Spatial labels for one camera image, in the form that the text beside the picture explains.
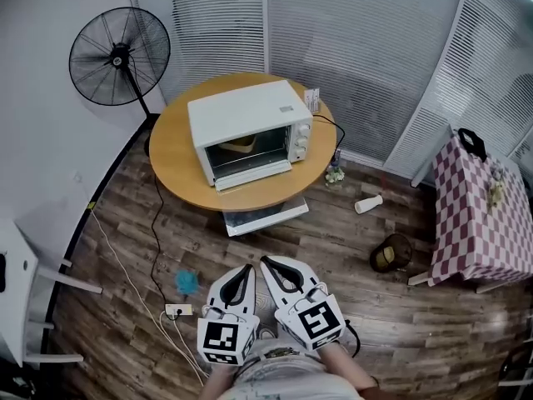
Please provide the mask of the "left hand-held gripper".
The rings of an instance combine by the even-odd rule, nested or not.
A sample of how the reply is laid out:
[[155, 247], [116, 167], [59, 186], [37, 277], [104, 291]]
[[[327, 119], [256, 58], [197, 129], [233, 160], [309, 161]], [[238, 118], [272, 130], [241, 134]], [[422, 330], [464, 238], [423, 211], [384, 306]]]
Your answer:
[[233, 268], [210, 287], [202, 317], [197, 320], [197, 351], [208, 364], [242, 366], [257, 339], [259, 317], [253, 313], [256, 272], [251, 264]]

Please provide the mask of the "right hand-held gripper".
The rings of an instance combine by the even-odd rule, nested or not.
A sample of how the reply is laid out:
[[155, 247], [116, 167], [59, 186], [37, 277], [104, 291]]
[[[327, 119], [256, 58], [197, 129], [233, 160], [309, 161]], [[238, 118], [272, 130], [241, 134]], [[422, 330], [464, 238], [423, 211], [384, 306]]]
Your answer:
[[[306, 350], [322, 348], [345, 332], [346, 323], [335, 296], [307, 263], [263, 256], [260, 269], [278, 308], [276, 320]], [[293, 302], [293, 297], [300, 298]]]

